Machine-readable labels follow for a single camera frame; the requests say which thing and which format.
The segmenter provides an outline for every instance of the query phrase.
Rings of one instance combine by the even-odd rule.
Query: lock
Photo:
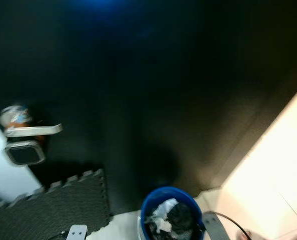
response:
[[[16,165],[33,165],[43,162],[46,135],[63,130],[62,125],[34,126],[29,110],[20,105],[9,106],[0,113],[0,124],[7,137],[5,153]]]

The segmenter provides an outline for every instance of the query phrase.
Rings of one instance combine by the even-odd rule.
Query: trash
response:
[[[152,211],[145,224],[153,240],[191,240],[196,223],[186,204],[171,198]]]

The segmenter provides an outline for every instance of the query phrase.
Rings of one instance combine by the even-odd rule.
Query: black cable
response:
[[[245,234],[245,236],[247,237],[248,240],[252,240],[251,237],[248,235],[248,233],[232,218],[225,216],[222,213],[215,212],[215,211],[206,211],[206,212],[203,212],[203,214],[216,214],[216,215],[221,216],[227,220],[230,220],[232,223],[234,223],[236,226],[238,226],[238,228]]]

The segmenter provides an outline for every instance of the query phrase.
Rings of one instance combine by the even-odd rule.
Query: white wall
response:
[[[31,194],[41,187],[39,181],[27,166],[16,166],[3,152],[6,138],[0,130],[0,199],[7,202],[20,194]]]

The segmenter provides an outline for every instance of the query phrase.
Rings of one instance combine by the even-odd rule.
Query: cable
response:
[[[61,231],[59,234],[56,234],[56,235],[50,237],[48,240],[53,240],[53,239],[57,239],[57,238],[67,239],[68,235],[69,235],[69,231]]]
[[[248,240],[252,240],[251,237],[248,235],[248,233],[232,218],[225,216],[222,213],[215,212],[215,211],[206,211],[206,212],[203,212],[203,214],[215,214],[215,215],[221,216],[227,220],[230,220],[232,223],[234,223],[236,226],[238,226],[238,228],[245,234],[245,236],[247,237]]]

